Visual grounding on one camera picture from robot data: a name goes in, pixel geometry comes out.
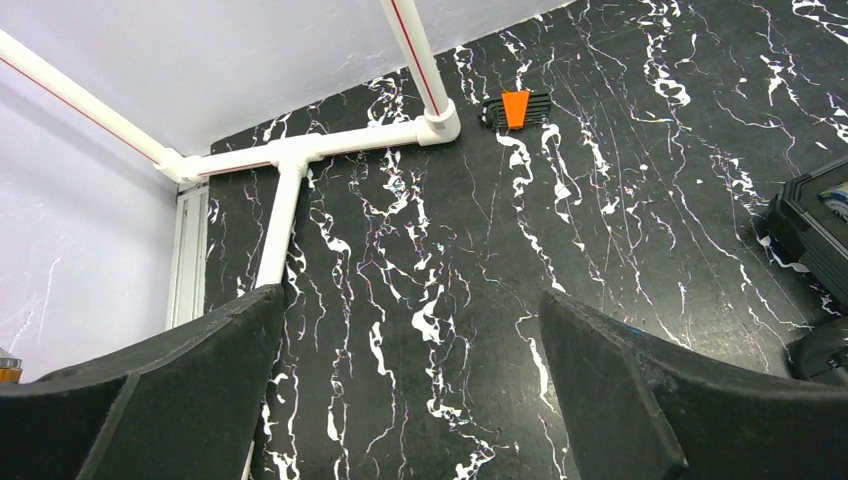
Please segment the black plastic case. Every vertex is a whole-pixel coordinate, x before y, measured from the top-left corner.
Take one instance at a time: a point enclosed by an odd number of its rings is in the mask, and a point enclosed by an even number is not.
[[[846,180],[848,157],[793,178],[772,199],[762,225],[788,256],[783,260],[807,267],[844,307],[848,307],[848,223],[818,194]]]

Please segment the orange object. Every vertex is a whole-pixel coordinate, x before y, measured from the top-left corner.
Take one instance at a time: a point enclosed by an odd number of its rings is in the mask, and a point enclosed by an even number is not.
[[[0,368],[0,383],[18,383],[21,380],[20,368]]]
[[[524,128],[524,117],[527,115],[527,104],[530,102],[530,92],[504,92],[501,94],[506,111],[506,123],[510,130]]]

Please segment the white pvc pipe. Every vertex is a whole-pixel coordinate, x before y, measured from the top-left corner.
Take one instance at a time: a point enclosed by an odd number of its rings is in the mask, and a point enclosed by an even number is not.
[[[440,117],[448,109],[445,84],[436,67],[436,59],[421,25],[413,0],[380,0],[392,26],[409,71],[424,101],[425,113]]]
[[[253,462],[253,451],[256,449],[256,442],[250,442],[250,448],[247,450],[247,460],[244,462],[244,468],[241,471],[241,480],[250,478],[250,464]]]
[[[173,160],[175,155],[179,156],[174,150],[165,148],[3,30],[0,30],[0,60],[118,137],[153,163],[158,165],[167,160]]]
[[[315,141],[314,148],[319,156],[327,157],[341,153],[408,145],[417,141],[417,124],[408,121],[322,135]]]
[[[254,288],[264,285],[275,285],[283,281],[283,270],[286,267],[286,255],[289,251],[294,211],[297,206],[297,195],[300,191],[300,181],[305,173],[303,166],[281,163],[280,180],[277,183],[277,193],[274,195],[274,206],[271,210],[271,220],[268,222],[268,233],[265,234],[265,245],[262,247],[262,257],[259,260],[259,273],[256,275]]]
[[[191,167],[196,169],[196,173],[192,173],[197,177],[211,177],[212,175],[222,173],[272,165],[275,156],[279,158],[279,151],[271,148],[270,144],[245,148],[244,150],[216,153],[207,157],[192,158],[191,160],[196,162],[191,165]]]

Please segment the black marble-patterned floor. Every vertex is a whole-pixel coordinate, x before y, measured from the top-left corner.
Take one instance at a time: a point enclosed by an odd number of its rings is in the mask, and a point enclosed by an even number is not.
[[[835,314],[752,219],[848,153],[844,1],[578,1],[438,65],[456,144],[330,158],[304,182],[253,478],[577,478],[544,289],[781,376],[787,343]],[[482,129],[480,100],[521,88],[552,92],[550,123]],[[421,111],[404,70],[213,151]],[[252,287],[276,178],[212,180],[207,308]]]

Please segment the pvc pipe joint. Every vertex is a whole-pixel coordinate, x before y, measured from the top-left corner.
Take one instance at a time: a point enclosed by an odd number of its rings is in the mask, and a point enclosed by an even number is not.
[[[268,147],[272,152],[271,165],[277,167],[281,175],[291,173],[294,169],[300,178],[305,177],[309,162],[324,158],[319,149],[324,137],[320,133],[307,133],[270,142]]]
[[[415,123],[418,125],[418,144],[423,147],[452,142],[462,131],[456,105],[450,98],[441,115],[431,115],[425,110],[424,115],[415,119]]]
[[[177,183],[190,183],[200,180],[200,177],[196,174],[197,169],[191,168],[200,160],[199,156],[183,157],[173,148],[167,148],[165,151],[165,158],[156,165],[156,170]]]

